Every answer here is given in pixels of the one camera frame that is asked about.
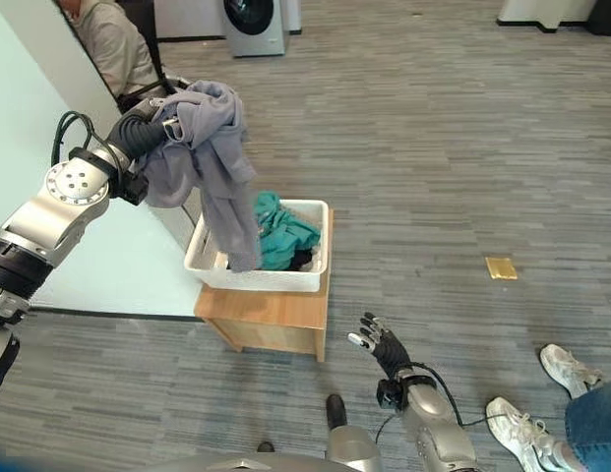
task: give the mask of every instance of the robot finger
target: robot finger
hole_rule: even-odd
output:
[[[362,334],[364,334],[365,336],[371,338],[376,344],[379,344],[379,342],[380,342],[380,340],[382,338],[381,334],[378,331],[371,330],[371,329],[368,329],[366,327],[361,327],[360,328],[360,332]]]
[[[362,318],[360,319],[363,325],[371,329],[372,331],[377,331],[378,335],[381,337],[382,331],[386,330],[386,327],[383,325],[383,321],[381,318],[374,317],[373,319]]]
[[[383,318],[373,317],[370,322],[373,326],[376,326],[376,329],[380,332],[380,334],[382,332],[389,331],[388,327],[386,326],[386,320],[384,320]]]
[[[375,344],[375,342],[373,342],[370,337],[365,336],[364,334],[357,334],[355,332],[350,332],[348,334],[348,340],[350,343],[355,344],[356,346],[361,347],[363,349],[366,349],[371,354],[377,346],[377,344]]]

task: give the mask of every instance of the chair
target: chair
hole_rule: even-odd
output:
[[[119,108],[125,112],[141,101],[141,96],[150,90],[163,87],[168,95],[176,93],[176,87],[186,88],[190,83],[180,77],[168,77],[163,71],[158,51],[158,40],[156,37],[156,20],[154,16],[153,0],[117,0],[120,7],[126,12],[126,17],[139,30],[139,33],[146,40],[146,45],[150,51],[154,69],[158,80],[153,84],[142,87],[132,93],[121,95],[118,98]]]

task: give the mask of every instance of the white sneaker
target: white sneaker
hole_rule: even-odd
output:
[[[501,396],[486,405],[486,417],[495,439],[513,453],[524,472],[565,471],[551,459],[557,440],[545,431],[542,421],[532,423],[530,415],[522,415]]]
[[[541,365],[556,383],[562,385],[572,399],[585,395],[602,381],[602,373],[577,361],[572,353],[556,344],[548,344],[539,353]]]

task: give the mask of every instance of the person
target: person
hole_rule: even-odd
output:
[[[491,433],[525,472],[611,472],[611,382],[556,344],[545,346],[539,357],[545,372],[572,399],[565,413],[567,442],[503,397],[486,407]]]
[[[116,97],[158,80],[146,41],[114,0],[57,1]]]

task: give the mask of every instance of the black baseboard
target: black baseboard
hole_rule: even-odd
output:
[[[250,56],[233,56],[233,59],[249,59],[253,57],[283,57],[285,54],[252,54]]]
[[[291,29],[289,32],[290,36],[300,36],[303,34],[303,28]],[[189,41],[218,41],[226,39],[226,36],[176,36],[176,37],[160,37],[158,42],[189,42]]]
[[[556,29],[546,28],[539,22],[503,22],[499,18],[495,21],[500,27],[537,27],[543,32],[557,32]],[[584,27],[587,22],[561,22],[559,27]]]
[[[549,29],[539,22],[503,22],[499,18],[495,21],[500,27],[537,27],[543,32],[557,32],[555,29]]]
[[[561,22],[560,27],[582,27],[584,28],[587,22]]]
[[[169,315],[137,315],[133,313],[87,312],[83,310],[64,310],[61,308],[31,307],[30,313],[54,313],[72,317],[117,318],[122,320],[158,320],[162,322],[195,322],[204,323],[200,318]]]
[[[180,36],[180,37],[160,37],[158,42],[188,42],[188,41],[216,41],[226,39],[226,36]]]

